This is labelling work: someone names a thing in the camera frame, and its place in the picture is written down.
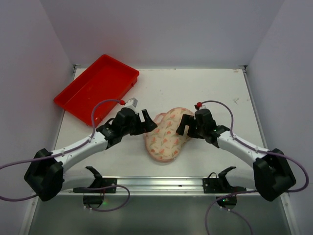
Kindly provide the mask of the floral mesh laundry bag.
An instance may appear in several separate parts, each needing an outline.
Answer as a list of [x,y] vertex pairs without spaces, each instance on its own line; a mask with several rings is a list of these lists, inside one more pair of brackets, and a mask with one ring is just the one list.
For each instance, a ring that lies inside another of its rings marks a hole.
[[147,152],[155,161],[161,163],[173,161],[179,155],[184,144],[188,142],[187,127],[183,135],[177,134],[183,115],[193,116],[194,113],[182,107],[160,113],[154,119],[157,128],[143,135]]

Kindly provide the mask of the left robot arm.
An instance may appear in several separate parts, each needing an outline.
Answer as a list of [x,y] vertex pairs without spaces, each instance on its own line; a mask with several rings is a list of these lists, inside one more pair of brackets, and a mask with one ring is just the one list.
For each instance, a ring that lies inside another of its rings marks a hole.
[[53,152],[39,150],[28,167],[24,180],[42,201],[51,200],[65,185],[64,174],[77,163],[95,153],[121,142],[126,135],[137,136],[152,132],[157,124],[147,110],[139,114],[126,107],[84,139]]

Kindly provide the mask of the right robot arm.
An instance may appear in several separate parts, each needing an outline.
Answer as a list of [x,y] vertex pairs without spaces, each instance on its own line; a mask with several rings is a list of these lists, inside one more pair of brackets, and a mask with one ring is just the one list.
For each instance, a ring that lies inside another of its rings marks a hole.
[[199,109],[194,115],[184,114],[176,133],[190,138],[203,139],[216,148],[225,150],[245,162],[251,171],[229,175],[230,166],[217,178],[204,178],[206,193],[233,193],[248,188],[256,190],[267,201],[273,201],[296,184],[295,176],[283,152],[274,149],[273,154],[242,138],[235,138],[228,127],[217,125],[208,109]]

